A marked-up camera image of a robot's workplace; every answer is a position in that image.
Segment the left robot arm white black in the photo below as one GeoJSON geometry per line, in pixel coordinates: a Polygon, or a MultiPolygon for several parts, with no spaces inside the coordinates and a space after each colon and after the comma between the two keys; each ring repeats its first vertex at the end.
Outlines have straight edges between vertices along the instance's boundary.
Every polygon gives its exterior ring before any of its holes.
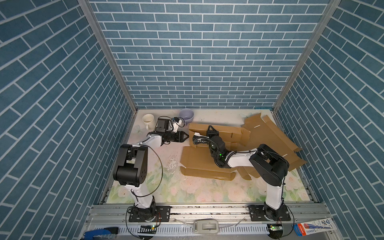
{"type": "Polygon", "coordinates": [[[145,185],[148,172],[149,150],[170,143],[183,143],[189,136],[180,129],[186,126],[181,117],[161,116],[158,118],[154,130],[138,143],[123,144],[119,148],[117,160],[113,170],[113,179],[126,187],[133,196],[135,207],[142,212],[156,210],[153,193],[145,185]]]}

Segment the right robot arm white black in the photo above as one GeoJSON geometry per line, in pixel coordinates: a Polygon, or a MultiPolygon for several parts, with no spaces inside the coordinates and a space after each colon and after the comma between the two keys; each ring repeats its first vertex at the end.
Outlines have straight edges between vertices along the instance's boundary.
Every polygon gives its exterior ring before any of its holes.
{"type": "Polygon", "coordinates": [[[288,207],[284,203],[284,181],[290,164],[268,145],[248,151],[229,151],[219,132],[209,126],[207,133],[194,133],[193,144],[207,144],[215,164],[220,168],[253,167],[267,184],[264,202],[264,216],[270,221],[288,221],[291,219],[288,207]]]}

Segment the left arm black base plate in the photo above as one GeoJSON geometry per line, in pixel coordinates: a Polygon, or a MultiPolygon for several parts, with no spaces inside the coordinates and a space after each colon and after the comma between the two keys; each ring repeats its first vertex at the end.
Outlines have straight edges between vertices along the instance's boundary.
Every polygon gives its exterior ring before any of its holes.
{"type": "Polygon", "coordinates": [[[132,206],[127,213],[130,223],[155,222],[156,217],[160,218],[160,222],[169,222],[170,214],[171,206],[156,206],[148,209],[132,206]]]}

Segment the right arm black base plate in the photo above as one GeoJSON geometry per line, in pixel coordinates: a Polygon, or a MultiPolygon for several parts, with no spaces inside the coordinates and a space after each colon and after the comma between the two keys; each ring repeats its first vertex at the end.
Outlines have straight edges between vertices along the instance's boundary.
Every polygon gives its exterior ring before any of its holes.
{"type": "Polygon", "coordinates": [[[288,208],[282,204],[279,209],[274,210],[267,204],[249,205],[250,218],[252,222],[262,221],[290,221],[291,216],[288,208]]]}

